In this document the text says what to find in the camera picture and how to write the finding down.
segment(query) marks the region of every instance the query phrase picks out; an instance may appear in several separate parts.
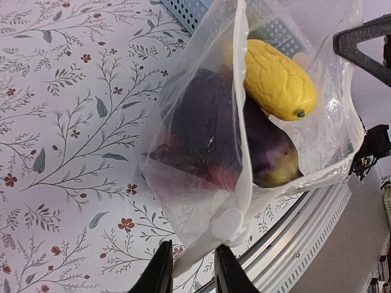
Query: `yellow vegetable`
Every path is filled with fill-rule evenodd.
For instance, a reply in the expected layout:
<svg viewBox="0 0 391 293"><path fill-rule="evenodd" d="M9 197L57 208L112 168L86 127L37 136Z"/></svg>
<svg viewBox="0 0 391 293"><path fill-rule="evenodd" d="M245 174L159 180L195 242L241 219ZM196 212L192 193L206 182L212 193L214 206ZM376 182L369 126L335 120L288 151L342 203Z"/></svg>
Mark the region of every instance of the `yellow vegetable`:
<svg viewBox="0 0 391 293"><path fill-rule="evenodd" d="M224 55L229 60L229 53ZM248 40L246 67L244 88L271 115L295 121L315 108L316 87L310 76L273 46L261 40Z"/></svg>

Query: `floral tablecloth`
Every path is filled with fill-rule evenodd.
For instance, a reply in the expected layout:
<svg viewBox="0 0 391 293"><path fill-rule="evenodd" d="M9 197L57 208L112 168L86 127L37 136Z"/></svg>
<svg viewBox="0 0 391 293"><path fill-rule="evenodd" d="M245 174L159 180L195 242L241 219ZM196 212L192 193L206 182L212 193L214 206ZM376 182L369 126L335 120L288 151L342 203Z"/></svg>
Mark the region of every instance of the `floral tablecloth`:
<svg viewBox="0 0 391 293"><path fill-rule="evenodd" d="M182 251L132 148L188 39L158 1L0 0L0 292L127 292L161 241ZM212 276L209 255L175 292Z"/></svg>

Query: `perforated basket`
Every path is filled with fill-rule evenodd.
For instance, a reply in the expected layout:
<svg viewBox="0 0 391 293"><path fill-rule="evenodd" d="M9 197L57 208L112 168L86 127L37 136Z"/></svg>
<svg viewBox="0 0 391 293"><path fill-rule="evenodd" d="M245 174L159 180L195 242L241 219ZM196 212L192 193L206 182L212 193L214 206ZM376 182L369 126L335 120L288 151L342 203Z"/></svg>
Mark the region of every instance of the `perforated basket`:
<svg viewBox="0 0 391 293"><path fill-rule="evenodd" d="M271 4L266 3L267 1L250 1L260 3L259 6L262 7L263 15L268 15L273 10ZM183 27L190 34L193 34L212 5L213 0L161 0L161 2L177 18ZM293 27L295 27L293 22L290 21L288 24L287 20L284 22L280 18L275 17L267 21L261 30L257 29L258 32L262 31L262 36L257 36L256 38L262 39L292 58L296 53L306 53L306 48L310 46L306 43L306 39L303 36L300 35L298 37L299 32L292 31Z"/></svg>

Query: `plastic bag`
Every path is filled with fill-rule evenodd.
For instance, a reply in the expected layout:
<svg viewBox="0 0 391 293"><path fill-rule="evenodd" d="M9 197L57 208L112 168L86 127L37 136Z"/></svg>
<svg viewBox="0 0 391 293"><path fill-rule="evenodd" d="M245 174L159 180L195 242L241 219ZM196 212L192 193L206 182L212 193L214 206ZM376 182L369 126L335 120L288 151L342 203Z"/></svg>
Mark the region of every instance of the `plastic bag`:
<svg viewBox="0 0 391 293"><path fill-rule="evenodd" d="M140 171L186 246L174 275L220 244L239 243L250 219L276 197L346 178L364 130L350 95L353 65L334 54L332 36L358 25L361 11L359 0L214 0L135 147ZM243 115L244 59L254 34L290 58L305 53L318 91L308 117L270 117L292 139L305 176L267 189L252 184ZM228 46L232 71L224 64Z"/></svg>

